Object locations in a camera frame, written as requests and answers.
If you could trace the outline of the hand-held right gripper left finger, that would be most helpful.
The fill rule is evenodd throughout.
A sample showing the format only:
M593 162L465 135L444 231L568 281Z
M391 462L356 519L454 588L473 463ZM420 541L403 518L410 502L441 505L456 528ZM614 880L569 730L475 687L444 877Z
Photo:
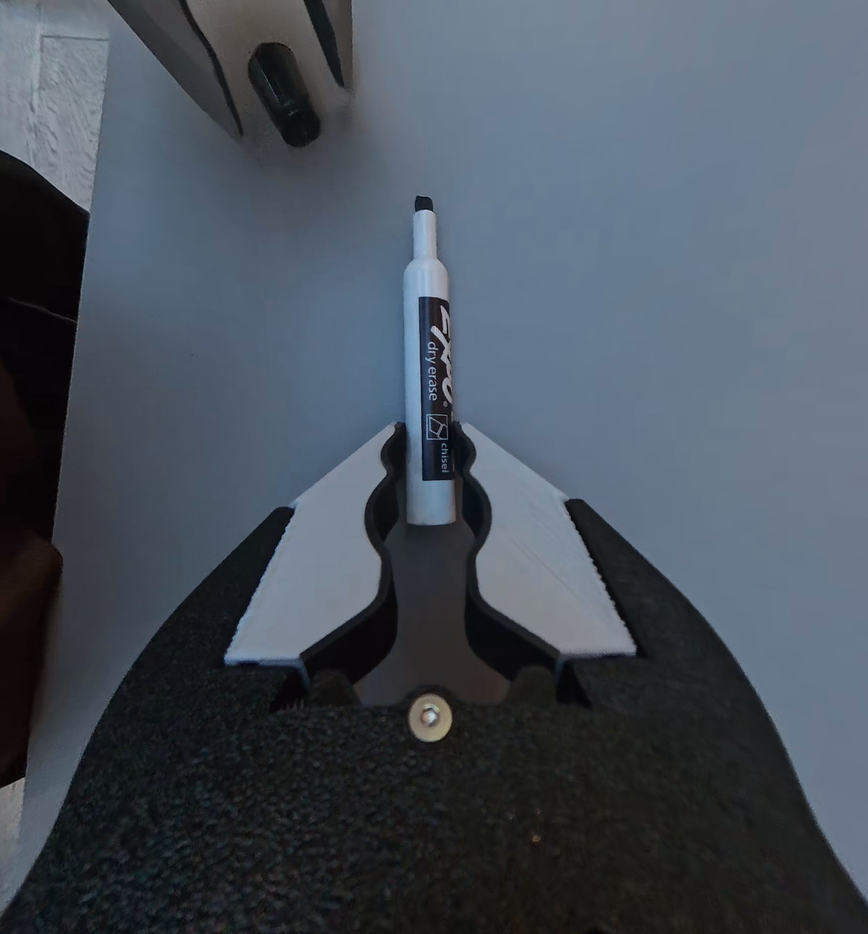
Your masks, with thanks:
M391 652L397 600L386 538L399 517L402 423L382 429L302 493L224 655L229 667L362 680Z

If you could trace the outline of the black dry-erase marker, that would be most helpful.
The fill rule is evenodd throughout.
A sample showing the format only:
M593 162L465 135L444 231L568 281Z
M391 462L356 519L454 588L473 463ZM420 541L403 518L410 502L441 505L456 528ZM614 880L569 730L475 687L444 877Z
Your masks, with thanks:
M431 198L418 195L413 258L403 277L407 522L456 520L450 278Z

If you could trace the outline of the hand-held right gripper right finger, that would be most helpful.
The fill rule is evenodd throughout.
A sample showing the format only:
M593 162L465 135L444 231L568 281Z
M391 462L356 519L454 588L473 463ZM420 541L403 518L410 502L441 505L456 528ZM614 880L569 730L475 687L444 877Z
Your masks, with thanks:
M569 498L469 422L460 424L467 558L464 631L474 654L512 682L525 668L558 684L577 661L635 658Z

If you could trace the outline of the silver-framed rolling whiteboard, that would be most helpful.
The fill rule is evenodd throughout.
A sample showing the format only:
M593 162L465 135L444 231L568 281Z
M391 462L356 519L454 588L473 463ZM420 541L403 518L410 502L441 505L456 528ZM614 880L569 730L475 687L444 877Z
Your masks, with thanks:
M398 418L426 194L457 413L704 614L868 898L868 2L354 2L354 53L264 154L113 18L18 877L148 639Z

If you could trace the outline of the black marker cap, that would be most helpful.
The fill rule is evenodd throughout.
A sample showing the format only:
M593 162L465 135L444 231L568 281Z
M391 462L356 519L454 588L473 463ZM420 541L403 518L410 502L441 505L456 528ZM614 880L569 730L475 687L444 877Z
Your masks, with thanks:
M277 42L260 44L249 59L248 76L287 146L302 148L319 138L320 117L288 46Z

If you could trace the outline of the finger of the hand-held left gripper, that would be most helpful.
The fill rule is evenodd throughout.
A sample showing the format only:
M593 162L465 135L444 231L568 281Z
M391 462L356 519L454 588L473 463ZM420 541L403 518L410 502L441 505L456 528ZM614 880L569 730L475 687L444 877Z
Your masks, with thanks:
M186 1L110 1L178 85L231 136L242 136L222 65Z
M305 1L311 25L336 84L346 90L353 79L352 1Z

